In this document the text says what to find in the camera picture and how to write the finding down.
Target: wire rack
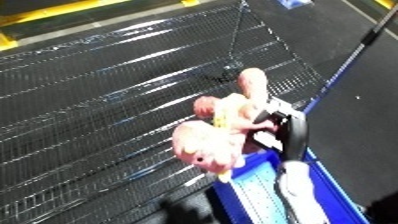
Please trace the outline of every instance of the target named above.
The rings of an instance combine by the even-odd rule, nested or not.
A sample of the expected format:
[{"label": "wire rack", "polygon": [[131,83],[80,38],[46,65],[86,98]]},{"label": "wire rack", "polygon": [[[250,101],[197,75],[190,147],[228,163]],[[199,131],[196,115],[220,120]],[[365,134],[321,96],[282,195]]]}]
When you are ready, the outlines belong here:
[{"label": "wire rack", "polygon": [[245,1],[129,22],[0,56],[0,223],[132,223],[213,181],[177,160],[201,95],[238,91],[231,62],[302,108],[325,80]]}]

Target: pink plush toy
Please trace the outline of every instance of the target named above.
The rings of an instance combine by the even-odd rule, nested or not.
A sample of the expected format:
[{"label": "pink plush toy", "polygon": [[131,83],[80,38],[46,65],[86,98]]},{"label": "pink plush toy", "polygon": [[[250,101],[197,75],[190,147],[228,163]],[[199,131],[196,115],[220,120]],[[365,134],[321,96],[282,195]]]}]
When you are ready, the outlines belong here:
[{"label": "pink plush toy", "polygon": [[183,122],[173,132],[173,150],[182,161],[218,174],[228,182],[231,169],[244,166],[242,154],[258,151],[247,143],[250,130],[276,130],[271,121],[253,124],[265,109],[268,92],[267,77],[257,68],[244,70],[238,77],[242,94],[232,93],[225,98],[202,96],[194,102],[199,118],[213,117],[214,125],[201,120]]}]

